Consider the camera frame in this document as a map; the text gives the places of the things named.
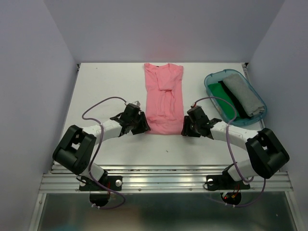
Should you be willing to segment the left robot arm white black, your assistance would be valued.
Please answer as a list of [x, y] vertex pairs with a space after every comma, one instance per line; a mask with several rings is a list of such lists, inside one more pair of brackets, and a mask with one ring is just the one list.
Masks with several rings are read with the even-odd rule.
[[90, 179], [91, 185], [101, 190], [112, 186], [108, 173], [91, 161], [94, 147], [100, 148], [103, 141], [118, 138], [128, 133], [133, 135], [150, 130], [145, 113], [138, 101], [126, 103], [123, 112], [98, 125], [80, 128], [71, 125], [55, 148], [52, 158], [77, 176]]

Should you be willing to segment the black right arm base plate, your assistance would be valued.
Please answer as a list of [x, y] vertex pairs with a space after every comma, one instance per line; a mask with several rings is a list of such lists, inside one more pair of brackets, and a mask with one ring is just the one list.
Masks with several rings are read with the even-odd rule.
[[249, 190], [250, 184], [244, 184], [243, 181], [234, 181], [231, 177], [225, 175], [207, 175], [203, 188], [211, 192], [234, 189]]

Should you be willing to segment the blue translucent plastic bin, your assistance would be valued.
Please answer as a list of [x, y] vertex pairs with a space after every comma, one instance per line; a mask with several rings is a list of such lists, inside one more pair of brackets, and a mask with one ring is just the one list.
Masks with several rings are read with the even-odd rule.
[[204, 85], [208, 96], [225, 122], [245, 127], [264, 119], [267, 106], [238, 71], [224, 69], [205, 77]]

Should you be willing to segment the rolled green t-shirt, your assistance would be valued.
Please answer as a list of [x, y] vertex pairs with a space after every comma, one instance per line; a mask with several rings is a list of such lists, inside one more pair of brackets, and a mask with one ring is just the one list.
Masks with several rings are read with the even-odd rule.
[[222, 101], [220, 99], [216, 99], [215, 98], [215, 100], [217, 100], [217, 103], [221, 107], [221, 109], [223, 111], [223, 114], [225, 115], [227, 120], [231, 120], [235, 116], [235, 112], [232, 109], [232, 107], [236, 111], [236, 119], [239, 119], [240, 115], [239, 115], [237, 109], [235, 108], [235, 105], [232, 102], [231, 98], [227, 95], [227, 93], [223, 89], [222, 85], [220, 83], [214, 83], [214, 84], [208, 85], [208, 87], [209, 87], [209, 89], [210, 89], [210, 91], [211, 91], [211, 93], [212, 93], [212, 95], [214, 97], [218, 97], [218, 98], [224, 99], [224, 101]]

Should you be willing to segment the pink t-shirt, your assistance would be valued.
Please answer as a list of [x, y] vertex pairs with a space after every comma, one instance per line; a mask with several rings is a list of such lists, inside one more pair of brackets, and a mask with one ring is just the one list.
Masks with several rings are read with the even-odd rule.
[[146, 120], [151, 134], [180, 135], [184, 121], [183, 66], [144, 64]]

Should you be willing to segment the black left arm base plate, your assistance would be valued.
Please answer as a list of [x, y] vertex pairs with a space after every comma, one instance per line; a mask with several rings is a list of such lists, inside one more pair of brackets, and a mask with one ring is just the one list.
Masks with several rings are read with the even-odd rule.
[[[122, 179], [122, 176], [102, 176], [98, 182], [104, 187], [118, 192], [122, 190]], [[77, 176], [77, 180], [79, 181], [79, 190], [82, 192], [106, 191], [93, 180], [85, 176]]]

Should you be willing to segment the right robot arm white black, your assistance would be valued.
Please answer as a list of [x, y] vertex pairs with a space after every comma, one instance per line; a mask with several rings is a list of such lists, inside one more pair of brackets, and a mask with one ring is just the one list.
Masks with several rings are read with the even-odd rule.
[[231, 190], [239, 184], [248, 189], [248, 179], [270, 179], [290, 160], [290, 156], [274, 132], [268, 128], [261, 131], [228, 125], [218, 118], [209, 119], [200, 106], [188, 110], [184, 117], [182, 136], [207, 137], [235, 145], [248, 153], [248, 159], [226, 167], [221, 174], [208, 175], [204, 188], [208, 191]]

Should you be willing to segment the rolled black t-shirt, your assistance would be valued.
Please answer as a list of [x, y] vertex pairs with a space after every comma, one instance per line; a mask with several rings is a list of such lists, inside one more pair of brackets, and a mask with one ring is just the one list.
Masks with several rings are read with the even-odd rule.
[[246, 111], [244, 110], [243, 106], [239, 102], [239, 100], [235, 97], [235, 95], [228, 89], [228, 87], [223, 83], [223, 81], [218, 82], [221, 86], [221, 96], [220, 98], [229, 102], [237, 112], [236, 119], [250, 119]]

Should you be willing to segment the rolled grey t-shirt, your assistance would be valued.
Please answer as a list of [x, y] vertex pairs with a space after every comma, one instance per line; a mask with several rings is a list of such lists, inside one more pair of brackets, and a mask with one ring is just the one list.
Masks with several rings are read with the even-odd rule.
[[231, 74], [223, 79], [223, 83], [239, 100], [249, 117], [256, 116], [265, 111], [262, 101], [248, 87], [239, 74]]

